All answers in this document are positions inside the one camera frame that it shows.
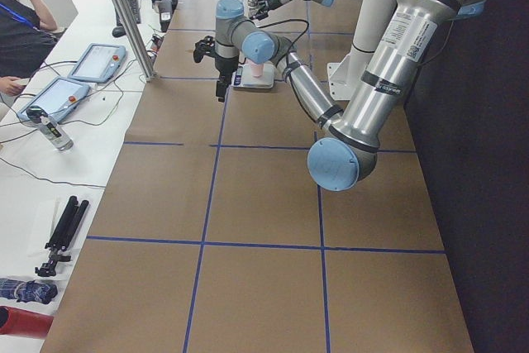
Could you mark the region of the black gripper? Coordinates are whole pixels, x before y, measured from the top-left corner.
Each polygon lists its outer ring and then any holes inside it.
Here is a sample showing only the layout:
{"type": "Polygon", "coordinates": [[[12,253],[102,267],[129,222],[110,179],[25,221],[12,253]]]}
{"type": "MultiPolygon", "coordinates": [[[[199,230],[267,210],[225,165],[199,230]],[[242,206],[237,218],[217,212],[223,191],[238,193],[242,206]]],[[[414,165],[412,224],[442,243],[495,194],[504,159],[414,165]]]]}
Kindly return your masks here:
{"type": "Polygon", "coordinates": [[[215,68],[219,72],[215,95],[220,103],[224,103],[230,80],[239,65],[240,51],[233,45],[222,44],[213,36],[205,36],[195,44],[193,60],[199,64],[205,56],[215,60],[215,68]]]}
{"type": "Polygon", "coordinates": [[[249,18],[251,20],[264,20],[269,16],[269,11],[282,6],[280,0],[248,0],[249,5],[261,5],[260,9],[251,9],[249,18]]]}

